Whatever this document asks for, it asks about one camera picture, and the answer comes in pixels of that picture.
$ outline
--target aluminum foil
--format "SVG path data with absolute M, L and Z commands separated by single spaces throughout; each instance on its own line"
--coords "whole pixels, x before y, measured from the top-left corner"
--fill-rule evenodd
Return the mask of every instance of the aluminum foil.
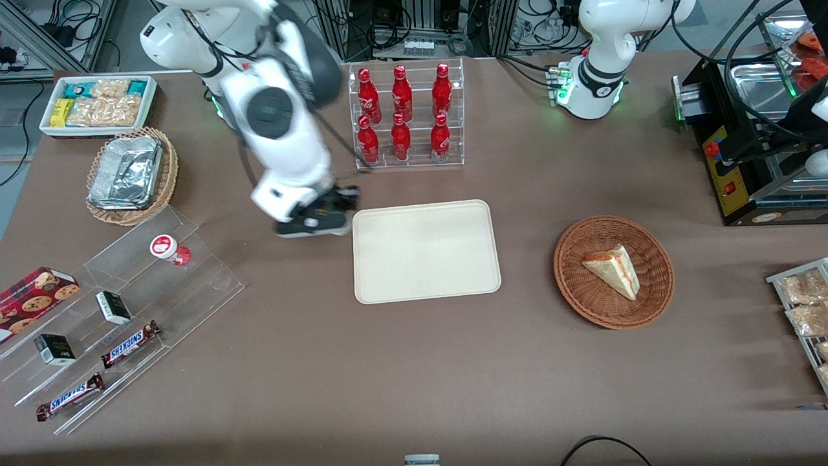
M 86 200 L 104 210 L 143 210 L 161 168 L 163 144 L 152 136 L 115 139 L 101 154 L 98 173 Z

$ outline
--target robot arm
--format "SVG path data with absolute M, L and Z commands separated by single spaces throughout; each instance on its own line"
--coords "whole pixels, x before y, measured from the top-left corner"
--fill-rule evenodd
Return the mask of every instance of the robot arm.
M 165 9 L 178 11 L 167 14 L 165 19 L 184 15 L 185 20 L 162 22 L 170 28 L 165 34 L 168 38 L 155 43 L 171 51 L 158 55 L 198 56 L 183 58 L 177 66 L 162 64 L 180 68 L 189 60 L 189 69 L 199 72 L 210 89 L 222 97 L 228 124 L 265 167 L 251 198 L 278 222 L 277 233 L 318 235 L 349 230 L 349 211 L 355 209 L 358 193 L 335 185 L 330 153 L 312 115 L 315 109 L 336 100 L 342 88 L 343 72 L 330 49 L 290 8 L 274 2 L 181 0 L 169 3 L 177 7 L 214 8 L 193 12 L 182 12 L 177 7 Z M 231 7 L 231 10 L 246 7 L 259 16 L 268 31 L 269 52 L 257 57 L 245 70 L 222 66 L 223 59 L 213 56 L 217 55 L 211 46 L 217 37 L 215 33 L 226 31 L 229 25 L 211 27 L 202 18 L 215 16 L 220 10 L 218 6 Z M 187 21 L 186 15 L 194 21 Z M 161 23 L 157 19 L 158 16 L 151 24 Z M 201 27 L 209 41 L 198 33 L 191 33 L 195 27 Z M 157 58 L 155 53 L 147 52 L 151 58 Z M 212 66 L 206 73 L 205 63 Z
M 563 88 L 557 103 L 582 119 L 606 115 L 635 57 L 631 33 L 658 29 L 671 15 L 684 22 L 695 6 L 696 0 L 583 0 L 578 18 L 592 35 L 592 45 L 586 57 L 561 63 L 570 76 L 559 78 Z

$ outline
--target red button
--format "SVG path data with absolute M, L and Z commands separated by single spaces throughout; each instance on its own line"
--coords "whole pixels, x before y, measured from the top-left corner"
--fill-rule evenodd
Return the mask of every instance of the red button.
M 713 141 L 712 143 L 707 143 L 705 145 L 705 155 L 710 158 L 714 158 L 715 156 L 719 155 L 721 151 L 719 150 L 719 143 Z

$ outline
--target sandwich slice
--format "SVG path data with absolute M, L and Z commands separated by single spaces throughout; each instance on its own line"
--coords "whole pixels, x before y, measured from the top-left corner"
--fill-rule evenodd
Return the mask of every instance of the sandwich slice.
M 626 299 L 635 301 L 635 295 L 641 288 L 641 284 L 635 274 L 633 262 L 629 259 L 627 249 L 623 245 L 618 245 L 613 250 L 590 254 L 581 264 Z

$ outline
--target wicker basket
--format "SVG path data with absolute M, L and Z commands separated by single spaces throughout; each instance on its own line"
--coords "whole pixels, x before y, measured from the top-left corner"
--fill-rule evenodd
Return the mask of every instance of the wicker basket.
M 581 264 L 589 254 L 621 244 L 633 261 L 641 289 L 630 301 Z M 564 232 L 555 248 L 558 288 L 580 315 L 606 328 L 639 328 L 670 305 L 675 280 L 661 243 L 641 226 L 617 216 L 594 216 Z
M 170 139 L 167 139 L 164 133 L 153 128 L 137 129 L 129 133 L 119 134 L 115 138 L 137 138 L 139 136 L 152 136 L 164 144 L 164 152 L 161 155 L 161 171 L 158 173 L 158 181 L 156 183 L 155 200 L 143 211 L 105 211 L 87 202 L 87 208 L 89 208 L 89 211 L 98 220 L 115 223 L 120 226 L 135 226 L 160 212 L 170 202 L 170 198 L 172 198 L 172 192 L 176 189 L 176 176 L 178 175 L 176 148 L 172 147 Z M 92 169 L 89 170 L 89 175 L 86 177 L 86 189 L 92 188 L 92 181 L 95 179 L 95 174 L 98 173 L 98 165 L 100 164 L 101 155 L 104 153 L 105 147 L 106 145 L 98 151 L 98 156 L 92 162 Z

